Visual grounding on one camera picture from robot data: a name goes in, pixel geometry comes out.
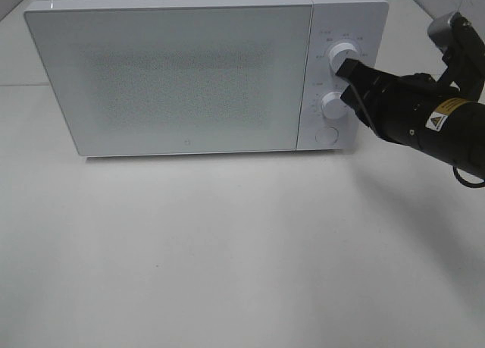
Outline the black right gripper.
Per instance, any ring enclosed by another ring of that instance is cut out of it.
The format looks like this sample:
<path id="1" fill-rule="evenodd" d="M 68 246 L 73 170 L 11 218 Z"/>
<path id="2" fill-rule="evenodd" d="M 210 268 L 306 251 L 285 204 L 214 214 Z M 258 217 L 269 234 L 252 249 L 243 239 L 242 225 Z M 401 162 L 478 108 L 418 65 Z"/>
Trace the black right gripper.
<path id="1" fill-rule="evenodd" d="M 347 58 L 336 75 L 348 86 L 340 99 L 380 139 L 404 146 L 418 144 L 424 104 L 437 94 L 431 75 L 396 76 Z"/>

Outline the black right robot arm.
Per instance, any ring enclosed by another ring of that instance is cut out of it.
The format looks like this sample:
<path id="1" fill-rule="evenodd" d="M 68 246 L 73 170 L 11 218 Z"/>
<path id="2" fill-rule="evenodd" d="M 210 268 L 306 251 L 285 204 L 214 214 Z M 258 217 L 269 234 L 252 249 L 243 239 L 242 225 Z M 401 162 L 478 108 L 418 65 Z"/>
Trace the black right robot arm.
<path id="1" fill-rule="evenodd" d="M 336 74 L 349 84 L 341 99 L 378 138 L 484 176 L 483 104 L 424 73 L 398 77 L 346 59 Z"/>

